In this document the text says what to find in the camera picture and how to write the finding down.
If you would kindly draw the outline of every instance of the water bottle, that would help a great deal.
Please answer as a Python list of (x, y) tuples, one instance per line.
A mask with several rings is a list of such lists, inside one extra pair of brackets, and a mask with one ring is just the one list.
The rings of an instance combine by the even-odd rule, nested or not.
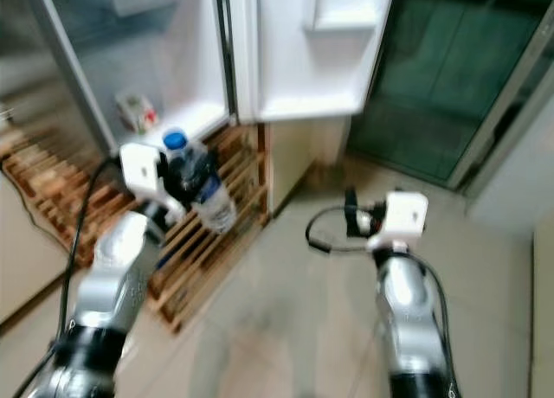
[[(178, 171), (184, 187), (194, 183), (199, 172), (205, 172), (208, 149), (198, 142), (190, 142), (182, 132), (171, 132), (164, 137), (168, 149), (170, 169)], [(215, 169), (199, 184), (199, 190), (190, 204), (202, 224), (219, 234), (235, 224), (236, 207)]]

